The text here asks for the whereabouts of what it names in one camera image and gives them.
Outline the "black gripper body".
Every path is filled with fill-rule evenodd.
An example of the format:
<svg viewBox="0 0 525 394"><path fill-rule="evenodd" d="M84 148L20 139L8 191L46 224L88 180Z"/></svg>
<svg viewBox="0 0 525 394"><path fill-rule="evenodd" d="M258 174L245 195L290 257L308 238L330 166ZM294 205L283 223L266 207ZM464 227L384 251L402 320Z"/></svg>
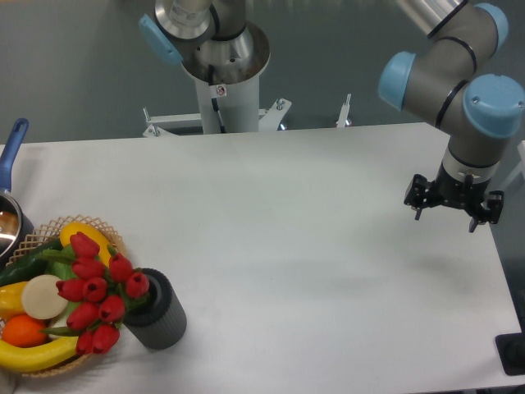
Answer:
<svg viewBox="0 0 525 394"><path fill-rule="evenodd" d="M440 166L434 186L441 205L456 209L475 209L481 206L489 181L464 183L453 178Z"/></svg>

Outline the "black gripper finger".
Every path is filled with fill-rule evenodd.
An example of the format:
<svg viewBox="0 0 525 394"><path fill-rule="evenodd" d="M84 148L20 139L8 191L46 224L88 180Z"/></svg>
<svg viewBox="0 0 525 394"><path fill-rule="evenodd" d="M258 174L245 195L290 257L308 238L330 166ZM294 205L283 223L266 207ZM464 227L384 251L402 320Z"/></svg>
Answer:
<svg viewBox="0 0 525 394"><path fill-rule="evenodd" d="M468 202L465 212L471 217L468 232L474 233L478 226L486 223L497 224L504 207L504 191L493 190L485 199Z"/></svg>
<svg viewBox="0 0 525 394"><path fill-rule="evenodd" d="M415 174L404 196L404 205L409 206L414 212L414 219L418 221L425 208L434 208L441 205L442 196L438 193L434 181Z"/></svg>

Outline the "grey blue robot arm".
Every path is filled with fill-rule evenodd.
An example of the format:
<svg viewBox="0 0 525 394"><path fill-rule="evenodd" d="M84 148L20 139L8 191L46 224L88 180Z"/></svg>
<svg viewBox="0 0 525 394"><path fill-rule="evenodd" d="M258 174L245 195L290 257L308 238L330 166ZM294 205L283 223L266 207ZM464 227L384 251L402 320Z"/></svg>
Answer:
<svg viewBox="0 0 525 394"><path fill-rule="evenodd" d="M509 32L505 14L487 3L402 1L400 8L431 40L429 52L395 54L378 93L450 140L435 180L415 175L404 202L416 213L445 206L466 212L471 228L499 221L504 193L490 191L524 114L524 91L506 76L479 75ZM243 1L158 1L139 20L149 47L194 80L207 134L275 130L284 113L259 109L259 77L270 48L246 18Z"/></svg>

